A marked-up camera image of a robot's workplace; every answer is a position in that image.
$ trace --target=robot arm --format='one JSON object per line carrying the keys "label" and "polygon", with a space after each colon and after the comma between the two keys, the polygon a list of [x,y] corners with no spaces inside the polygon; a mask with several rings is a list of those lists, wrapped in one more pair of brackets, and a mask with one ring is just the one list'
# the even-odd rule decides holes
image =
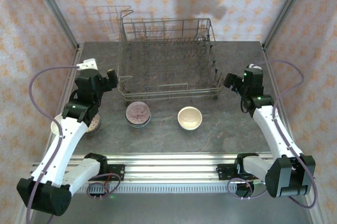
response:
{"label": "robot arm", "polygon": [[[261,179],[272,197],[306,195],[311,188],[310,178],[276,128],[272,116],[274,101],[270,95],[263,94],[262,69],[251,67],[252,65],[245,69],[243,78],[229,73],[224,86],[232,87],[232,91],[240,94],[243,107],[262,130],[271,149],[274,163],[263,160],[257,154],[239,154],[236,160],[237,175],[249,174]],[[313,174],[314,159],[312,156],[303,155],[302,150],[294,143],[279,120],[277,110],[275,116],[290,146]]]}
{"label": "robot arm", "polygon": [[[66,211],[72,195],[80,186],[95,175],[107,173],[106,157],[90,153],[76,168],[65,175],[67,164],[77,143],[98,113],[103,93],[117,87],[118,81],[114,70],[107,72],[108,78],[102,77],[97,70],[95,59],[85,60],[77,66],[80,71],[75,80],[78,89],[71,94],[62,113],[61,146],[39,182],[32,204],[32,209],[57,216]],[[17,184],[17,191],[26,206],[38,177],[56,149],[59,137],[58,133],[30,179],[22,178]]]}

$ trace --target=metal dish rack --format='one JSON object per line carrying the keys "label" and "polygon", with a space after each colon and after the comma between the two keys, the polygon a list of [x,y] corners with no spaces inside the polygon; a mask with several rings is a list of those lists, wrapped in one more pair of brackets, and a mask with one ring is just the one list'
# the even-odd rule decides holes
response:
{"label": "metal dish rack", "polygon": [[123,98],[217,98],[224,78],[215,65],[211,20],[125,18],[132,12],[121,11],[117,74]]}

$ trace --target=gray stone surface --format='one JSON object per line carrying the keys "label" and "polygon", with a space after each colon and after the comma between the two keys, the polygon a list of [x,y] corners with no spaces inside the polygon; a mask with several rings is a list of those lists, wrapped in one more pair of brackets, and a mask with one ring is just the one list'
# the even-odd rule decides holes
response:
{"label": "gray stone surface", "polygon": [[[217,67],[226,76],[242,76],[249,63],[264,61],[259,42],[216,42]],[[81,61],[96,58],[103,76],[108,69],[117,70],[118,43],[85,43]],[[274,97],[269,73],[264,68],[265,93]],[[152,119],[144,128],[132,128],[125,119],[126,104],[117,89],[105,93],[99,114],[100,130],[84,136],[75,153],[151,153],[151,152],[255,152],[270,151],[258,125],[240,110],[240,97],[223,88],[213,98],[147,101]],[[194,131],[182,129],[177,113],[194,106],[203,114],[201,126]]]}

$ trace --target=wire dish rack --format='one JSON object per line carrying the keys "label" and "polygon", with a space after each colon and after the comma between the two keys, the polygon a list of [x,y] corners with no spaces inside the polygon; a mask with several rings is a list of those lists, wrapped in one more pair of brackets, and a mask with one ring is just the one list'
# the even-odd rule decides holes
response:
{"label": "wire dish rack", "polygon": [[216,67],[211,20],[125,18],[132,12],[121,11],[117,74],[123,98],[217,98],[224,78]]}

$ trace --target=gray tabletop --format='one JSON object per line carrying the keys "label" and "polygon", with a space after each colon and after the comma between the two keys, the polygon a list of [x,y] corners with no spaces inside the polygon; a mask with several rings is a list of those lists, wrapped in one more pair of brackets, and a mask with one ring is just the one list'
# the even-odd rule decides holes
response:
{"label": "gray tabletop", "polygon": [[[264,61],[259,42],[215,42],[217,67],[226,76],[242,76],[250,63]],[[108,69],[117,69],[118,43],[89,42],[84,44],[80,61],[96,58],[104,76]],[[264,68],[265,93],[274,97],[269,73]],[[223,88],[218,99],[202,97],[164,101],[146,101],[152,118],[144,128],[132,128],[125,119],[126,103],[116,89],[105,93],[99,115],[102,126],[92,136],[84,136],[75,153],[153,153],[153,152],[257,152],[270,151],[258,125],[240,110],[238,94]],[[177,113],[185,106],[198,108],[203,121],[194,131],[181,128]]]}

